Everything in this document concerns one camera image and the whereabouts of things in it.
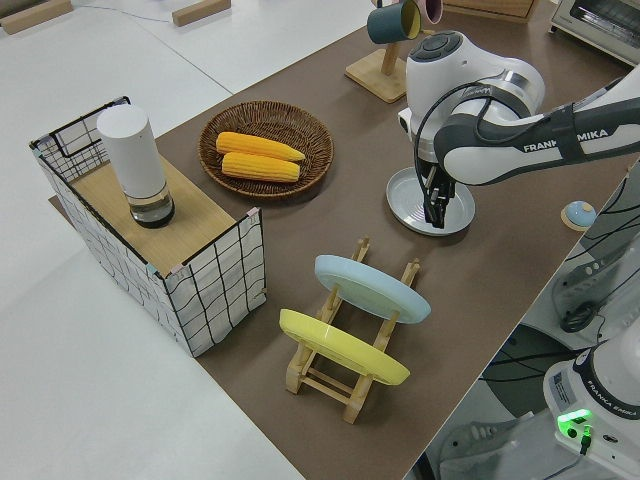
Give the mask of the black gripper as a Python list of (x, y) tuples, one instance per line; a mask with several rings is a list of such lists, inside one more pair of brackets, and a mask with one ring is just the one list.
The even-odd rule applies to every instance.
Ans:
[(418, 172), (425, 187), (425, 221), (443, 229), (449, 201), (455, 197), (456, 182), (438, 164), (418, 160)]

